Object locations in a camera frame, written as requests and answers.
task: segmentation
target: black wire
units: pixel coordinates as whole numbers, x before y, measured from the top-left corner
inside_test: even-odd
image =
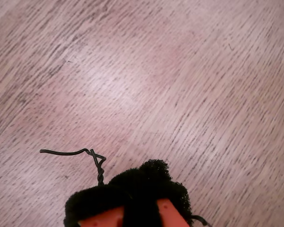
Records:
[[[98,155],[94,152],[93,149],[91,149],[90,151],[87,148],[83,148],[79,151],[76,152],[57,152],[57,151],[53,151],[53,150],[46,150],[46,149],[42,149],[40,150],[40,153],[47,153],[47,154],[52,154],[52,155],[61,155],[61,156],[71,156],[71,155],[78,155],[81,154],[83,152],[86,152],[88,155],[93,156],[94,161],[95,161],[95,165],[97,167],[98,170],[98,185],[104,185],[103,180],[104,180],[104,169],[102,169],[101,165],[103,164],[103,162],[105,162],[106,157],[102,156],[102,155]]]
[[[203,226],[212,227],[203,217],[201,217],[199,215],[193,215],[192,219],[200,221]]]

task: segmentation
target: wood grain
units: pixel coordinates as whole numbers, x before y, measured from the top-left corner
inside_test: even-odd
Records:
[[[0,227],[150,158],[215,227],[284,226],[284,0],[0,1]]]

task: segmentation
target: black string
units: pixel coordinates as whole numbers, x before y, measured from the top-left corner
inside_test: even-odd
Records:
[[[212,227],[203,217],[201,217],[199,215],[193,215],[192,219],[200,221],[203,226]]]
[[[102,155],[98,155],[94,152],[93,149],[91,149],[90,151],[87,148],[83,148],[82,150],[76,151],[76,152],[57,152],[57,151],[53,151],[53,150],[46,150],[46,149],[42,149],[40,150],[40,153],[47,153],[47,154],[52,154],[52,155],[61,155],[61,156],[71,156],[71,155],[78,155],[81,154],[83,152],[86,152],[88,155],[93,156],[97,170],[98,170],[98,185],[104,185],[103,180],[104,180],[104,169],[102,169],[101,165],[103,164],[103,162],[105,162],[106,157],[102,156]]]

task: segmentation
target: orange plastic piece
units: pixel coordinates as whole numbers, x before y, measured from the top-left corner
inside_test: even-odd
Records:
[[[157,200],[157,205],[164,227],[189,227],[169,199]],[[122,227],[123,215],[124,207],[118,207],[80,221],[79,224],[81,227]]]
[[[164,227],[189,227],[169,199],[157,200]]]

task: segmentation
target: black yarn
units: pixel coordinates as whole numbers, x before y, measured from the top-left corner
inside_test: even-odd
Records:
[[[189,226],[193,219],[203,226],[212,227],[204,218],[193,215],[187,189],[172,182],[168,165],[162,160],[149,160],[140,168],[133,168],[115,176],[103,184],[104,170],[101,165],[105,157],[94,150],[82,149],[72,153],[41,150],[55,155],[77,155],[87,152],[93,156],[98,169],[98,186],[74,193],[65,204],[65,227],[80,227],[78,221],[85,220],[106,210],[124,206],[122,227],[163,227],[156,204],[158,199],[168,198]]]

